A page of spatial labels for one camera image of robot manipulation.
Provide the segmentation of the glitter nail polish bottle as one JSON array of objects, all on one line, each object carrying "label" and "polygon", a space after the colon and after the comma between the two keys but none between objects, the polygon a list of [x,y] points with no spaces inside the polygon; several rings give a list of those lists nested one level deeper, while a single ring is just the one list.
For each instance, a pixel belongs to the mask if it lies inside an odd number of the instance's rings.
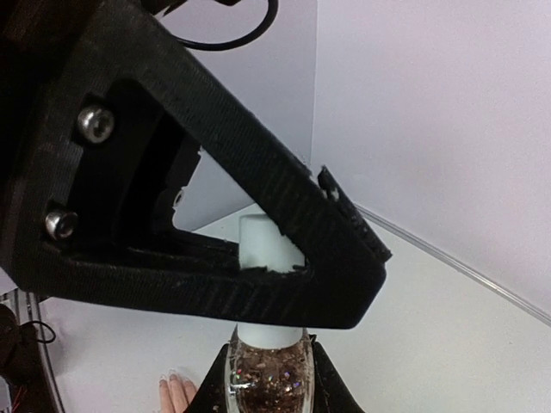
[{"label": "glitter nail polish bottle", "polygon": [[224,379],[228,412],[313,411],[313,345],[307,330],[237,324]]}]

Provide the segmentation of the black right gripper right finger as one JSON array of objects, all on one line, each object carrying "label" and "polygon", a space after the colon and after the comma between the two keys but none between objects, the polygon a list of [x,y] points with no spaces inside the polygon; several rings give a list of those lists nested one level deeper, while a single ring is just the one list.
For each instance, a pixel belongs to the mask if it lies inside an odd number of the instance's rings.
[{"label": "black right gripper right finger", "polygon": [[313,413],[364,413],[316,335],[310,335],[314,363]]}]

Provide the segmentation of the white nail polish cap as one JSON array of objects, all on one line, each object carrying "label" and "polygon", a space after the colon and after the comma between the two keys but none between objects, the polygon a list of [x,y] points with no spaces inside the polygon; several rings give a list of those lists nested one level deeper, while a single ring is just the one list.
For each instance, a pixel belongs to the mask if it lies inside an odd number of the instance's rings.
[{"label": "white nail polish cap", "polygon": [[[300,250],[265,214],[244,215],[239,219],[238,259],[242,269],[266,267],[279,273],[306,263]],[[299,342],[303,329],[237,323],[236,333],[241,342],[253,348],[280,349]]]}]

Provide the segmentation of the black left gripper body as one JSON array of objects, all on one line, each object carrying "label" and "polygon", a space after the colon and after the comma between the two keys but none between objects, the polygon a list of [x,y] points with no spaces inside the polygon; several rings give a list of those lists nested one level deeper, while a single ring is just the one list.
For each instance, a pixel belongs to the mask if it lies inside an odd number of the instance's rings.
[{"label": "black left gripper body", "polygon": [[168,112],[201,63],[149,1],[1,5],[4,267],[199,267],[202,241],[157,206],[198,144]]}]

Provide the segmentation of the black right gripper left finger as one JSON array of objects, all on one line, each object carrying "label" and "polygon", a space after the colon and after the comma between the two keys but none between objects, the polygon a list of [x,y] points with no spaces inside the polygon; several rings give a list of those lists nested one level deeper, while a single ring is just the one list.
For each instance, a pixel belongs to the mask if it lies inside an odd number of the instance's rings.
[{"label": "black right gripper left finger", "polygon": [[228,345],[223,345],[185,413],[227,413],[225,386],[227,350]]}]

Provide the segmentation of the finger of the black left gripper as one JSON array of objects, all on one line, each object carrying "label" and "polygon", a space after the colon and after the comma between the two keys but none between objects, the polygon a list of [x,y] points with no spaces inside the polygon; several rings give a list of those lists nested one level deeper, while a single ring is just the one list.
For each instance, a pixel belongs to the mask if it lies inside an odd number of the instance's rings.
[{"label": "finger of the black left gripper", "polygon": [[380,240],[373,229],[368,225],[360,211],[350,198],[344,193],[341,186],[327,167],[322,167],[318,175],[318,184],[329,202],[351,224],[357,236],[374,254],[379,262],[387,262],[392,256],[391,250]]},{"label": "finger of the black left gripper", "polygon": [[[198,144],[157,212],[202,241],[199,267],[8,267],[21,289],[62,299],[238,322],[347,330],[386,277],[308,168],[315,24],[282,13],[250,46],[200,63],[199,91],[171,90],[168,112]],[[239,219],[265,214],[306,263],[290,272],[239,264]]]}]

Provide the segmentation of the mannequin hand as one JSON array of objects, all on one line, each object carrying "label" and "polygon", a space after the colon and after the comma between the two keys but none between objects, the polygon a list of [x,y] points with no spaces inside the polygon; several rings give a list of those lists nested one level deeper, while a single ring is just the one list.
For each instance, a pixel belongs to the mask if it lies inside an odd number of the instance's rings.
[{"label": "mannequin hand", "polygon": [[198,388],[177,370],[170,370],[158,382],[159,413],[183,413],[193,402]]}]

